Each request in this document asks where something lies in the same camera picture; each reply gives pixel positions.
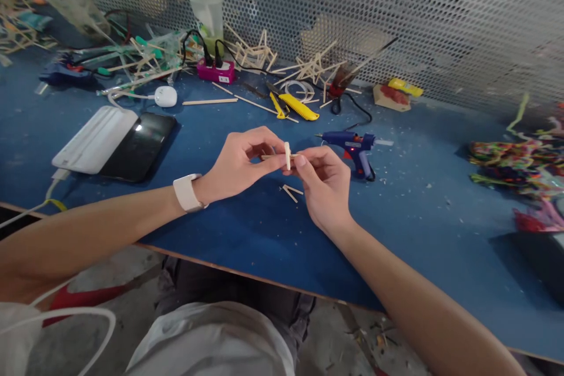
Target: metal mesh backdrop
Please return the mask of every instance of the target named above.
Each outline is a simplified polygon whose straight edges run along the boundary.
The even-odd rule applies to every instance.
[[[187,0],[95,2],[165,28],[194,25]],[[499,118],[515,114],[526,90],[529,116],[555,113],[564,101],[564,0],[224,0],[223,10],[250,43],[267,28],[272,49],[290,61],[333,39],[330,61],[359,61],[399,36],[360,79],[398,76],[429,98]]]

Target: clear plastic bottle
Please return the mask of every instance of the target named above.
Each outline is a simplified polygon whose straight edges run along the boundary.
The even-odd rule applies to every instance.
[[[100,41],[109,36],[111,27],[92,0],[47,0],[67,21],[87,37]]]

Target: black phone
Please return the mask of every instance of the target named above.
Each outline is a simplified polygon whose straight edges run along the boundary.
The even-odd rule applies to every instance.
[[[100,175],[127,182],[141,182],[175,126],[176,119],[173,116],[142,114],[104,164]]]

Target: plastic cup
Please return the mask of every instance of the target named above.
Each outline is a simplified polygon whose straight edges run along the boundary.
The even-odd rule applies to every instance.
[[[194,16],[198,20],[198,30],[211,54],[215,51],[216,39],[223,41],[223,0],[189,0]],[[223,45],[219,46],[223,56]]]

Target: leg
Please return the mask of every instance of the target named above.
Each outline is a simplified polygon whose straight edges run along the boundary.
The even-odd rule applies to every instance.
[[[180,258],[166,256],[159,275],[156,317],[188,303],[241,301],[238,276]]]
[[[307,338],[315,297],[254,279],[247,279],[247,289],[254,308],[272,321],[288,344],[295,365],[300,347]]]

